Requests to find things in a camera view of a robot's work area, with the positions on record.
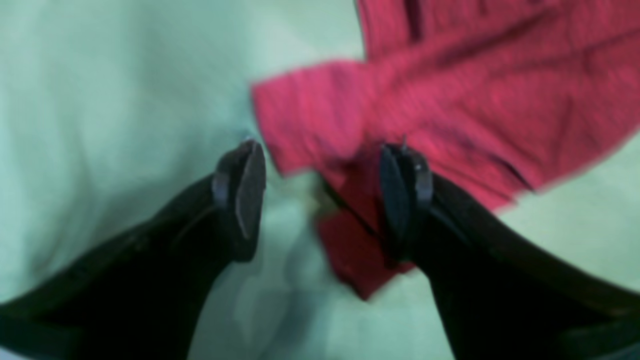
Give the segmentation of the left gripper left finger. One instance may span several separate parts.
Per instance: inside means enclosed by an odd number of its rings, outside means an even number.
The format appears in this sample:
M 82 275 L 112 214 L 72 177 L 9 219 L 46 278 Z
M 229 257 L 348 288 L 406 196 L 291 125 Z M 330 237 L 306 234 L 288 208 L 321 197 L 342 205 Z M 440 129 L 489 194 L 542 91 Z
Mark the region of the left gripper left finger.
M 150 219 L 1 306 L 1 348 L 30 360 L 185 360 L 217 277 L 258 248 L 266 160 L 243 141 Z

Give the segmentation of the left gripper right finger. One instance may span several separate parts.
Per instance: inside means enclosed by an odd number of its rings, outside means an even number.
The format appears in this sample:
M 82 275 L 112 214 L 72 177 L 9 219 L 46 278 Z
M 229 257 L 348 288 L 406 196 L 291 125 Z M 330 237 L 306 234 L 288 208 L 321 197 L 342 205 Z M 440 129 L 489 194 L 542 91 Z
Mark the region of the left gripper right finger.
M 638 292 L 557 258 L 405 145 L 381 148 L 386 250 L 428 278 L 457 360 L 637 360 Z

